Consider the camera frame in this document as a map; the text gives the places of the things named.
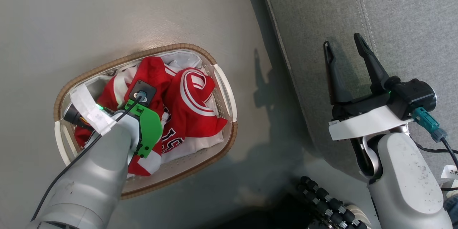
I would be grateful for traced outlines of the red basketball jersey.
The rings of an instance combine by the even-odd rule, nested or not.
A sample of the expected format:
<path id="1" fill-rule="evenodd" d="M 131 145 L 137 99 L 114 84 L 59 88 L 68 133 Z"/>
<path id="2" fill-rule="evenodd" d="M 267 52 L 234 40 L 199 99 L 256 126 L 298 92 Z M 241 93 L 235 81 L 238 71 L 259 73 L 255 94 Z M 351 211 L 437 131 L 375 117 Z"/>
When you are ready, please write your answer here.
<path id="1" fill-rule="evenodd" d="M 228 121 L 216 113 L 215 83 L 204 73 L 196 54 L 178 51 L 145 57 L 110 79 L 97 104 L 113 111 L 124 108 L 139 81 L 156 89 L 149 109 L 161 118 L 163 132 L 148 157 L 133 157 L 129 177 L 150 176 L 163 163 L 223 141 L 222 130 Z"/>

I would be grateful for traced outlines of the white basket liner cloth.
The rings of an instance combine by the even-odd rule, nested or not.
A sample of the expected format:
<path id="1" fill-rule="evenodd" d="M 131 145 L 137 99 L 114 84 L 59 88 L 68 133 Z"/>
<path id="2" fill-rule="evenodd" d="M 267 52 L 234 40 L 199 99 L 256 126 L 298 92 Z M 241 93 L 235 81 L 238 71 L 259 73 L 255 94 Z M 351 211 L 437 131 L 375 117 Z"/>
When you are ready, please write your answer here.
<path id="1" fill-rule="evenodd" d="M 224 141 L 227 120 L 220 117 L 213 97 L 215 82 L 192 52 L 160 55 L 171 84 L 163 98 L 167 113 L 161 163 L 194 154 Z"/>

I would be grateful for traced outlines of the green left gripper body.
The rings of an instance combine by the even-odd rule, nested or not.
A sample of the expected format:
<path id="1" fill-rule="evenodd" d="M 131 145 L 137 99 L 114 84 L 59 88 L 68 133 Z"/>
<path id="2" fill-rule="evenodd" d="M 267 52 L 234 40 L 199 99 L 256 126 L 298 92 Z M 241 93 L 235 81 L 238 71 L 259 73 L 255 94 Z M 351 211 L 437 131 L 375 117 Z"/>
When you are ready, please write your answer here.
<path id="1" fill-rule="evenodd" d="M 137 140 L 132 144 L 136 147 L 134 154 L 140 158 L 147 158 L 162 136 L 162 123 L 158 113 L 130 99 L 124 110 L 114 112 L 102 106 L 101 108 L 114 120 L 119 120 L 121 115 L 128 112 L 128 115 L 137 121 L 133 123 L 133 131 Z"/>

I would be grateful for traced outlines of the white tape strip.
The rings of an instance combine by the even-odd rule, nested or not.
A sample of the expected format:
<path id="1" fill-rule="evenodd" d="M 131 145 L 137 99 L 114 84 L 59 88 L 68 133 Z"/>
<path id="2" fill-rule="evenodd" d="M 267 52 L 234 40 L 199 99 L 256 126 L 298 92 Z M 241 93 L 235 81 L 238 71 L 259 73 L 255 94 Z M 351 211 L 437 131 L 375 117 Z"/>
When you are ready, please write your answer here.
<path id="1" fill-rule="evenodd" d="M 101 136 L 108 133 L 116 121 L 98 105 L 87 86 L 81 84 L 70 94 L 70 99 L 78 113 Z"/>

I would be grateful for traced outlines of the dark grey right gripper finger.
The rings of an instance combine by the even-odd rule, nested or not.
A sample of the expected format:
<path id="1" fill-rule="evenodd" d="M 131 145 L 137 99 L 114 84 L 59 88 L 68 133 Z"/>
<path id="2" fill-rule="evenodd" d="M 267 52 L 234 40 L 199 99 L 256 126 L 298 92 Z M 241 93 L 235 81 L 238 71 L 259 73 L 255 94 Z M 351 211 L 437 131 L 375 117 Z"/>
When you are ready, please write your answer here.
<path id="1" fill-rule="evenodd" d="M 388 73 L 376 58 L 375 53 L 373 53 L 362 35 L 354 33 L 354 41 L 359 55 L 365 62 L 371 80 L 371 92 L 373 94 L 381 94 L 386 91 L 385 83 L 389 79 Z"/>
<path id="2" fill-rule="evenodd" d="M 337 59 L 328 41 L 324 42 L 323 51 L 331 105 L 351 102 L 353 97 L 345 87 L 345 81 L 337 68 Z"/>

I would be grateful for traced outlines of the white basket brown woven rim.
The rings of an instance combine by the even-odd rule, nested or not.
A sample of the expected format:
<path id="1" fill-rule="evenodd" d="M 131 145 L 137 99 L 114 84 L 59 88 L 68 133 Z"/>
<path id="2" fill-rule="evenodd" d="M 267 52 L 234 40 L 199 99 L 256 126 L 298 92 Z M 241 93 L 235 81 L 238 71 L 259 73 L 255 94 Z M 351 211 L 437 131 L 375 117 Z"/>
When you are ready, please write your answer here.
<path id="1" fill-rule="evenodd" d="M 196 54 L 203 62 L 205 73 L 215 81 L 213 97 L 216 107 L 219 115 L 228 121 L 222 130 L 224 140 L 210 148 L 201 149 L 194 154 L 166 162 L 151 176 L 128 178 L 123 188 L 121 199 L 135 198 L 166 187 L 199 172 L 224 157 L 233 146 L 238 130 L 236 102 L 230 83 L 224 71 L 209 52 L 193 44 L 177 43 L 115 59 L 77 76 L 61 89 L 54 104 L 53 117 L 56 145 L 64 164 L 69 165 L 78 153 L 82 151 L 74 136 L 75 126 L 64 121 L 64 112 L 71 104 L 70 94 L 79 84 L 85 84 L 91 95 L 97 98 L 107 84 L 108 79 L 113 77 L 119 69 L 130 64 L 137 64 L 149 55 L 158 56 L 178 51 Z"/>

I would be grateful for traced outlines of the grey fabric sofa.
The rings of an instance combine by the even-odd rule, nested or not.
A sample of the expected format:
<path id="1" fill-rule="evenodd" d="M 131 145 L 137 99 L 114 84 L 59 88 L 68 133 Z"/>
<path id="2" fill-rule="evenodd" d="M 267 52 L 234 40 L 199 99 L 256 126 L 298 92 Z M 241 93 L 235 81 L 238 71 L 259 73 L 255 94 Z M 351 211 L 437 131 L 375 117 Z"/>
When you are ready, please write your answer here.
<path id="1" fill-rule="evenodd" d="M 417 78 L 437 94 L 432 116 L 458 150 L 458 0 L 268 0 L 315 149 L 359 180 L 348 141 L 333 141 L 323 43 L 328 41 L 348 91 L 371 92 L 353 35 L 360 33 L 390 76 Z"/>

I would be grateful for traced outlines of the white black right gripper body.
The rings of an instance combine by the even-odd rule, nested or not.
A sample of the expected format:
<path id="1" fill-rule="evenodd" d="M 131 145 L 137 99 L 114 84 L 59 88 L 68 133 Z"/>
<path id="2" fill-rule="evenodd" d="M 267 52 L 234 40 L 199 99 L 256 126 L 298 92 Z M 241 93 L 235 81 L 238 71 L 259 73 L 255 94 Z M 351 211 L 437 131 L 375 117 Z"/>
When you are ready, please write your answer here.
<path id="1" fill-rule="evenodd" d="M 339 102 L 335 93 L 330 93 L 333 119 L 329 123 L 329 134 L 334 141 L 355 139 L 366 135 L 388 131 L 412 121 L 399 119 L 386 105 L 390 94 L 366 95 L 352 99 L 349 92 L 344 92 L 344 102 Z"/>

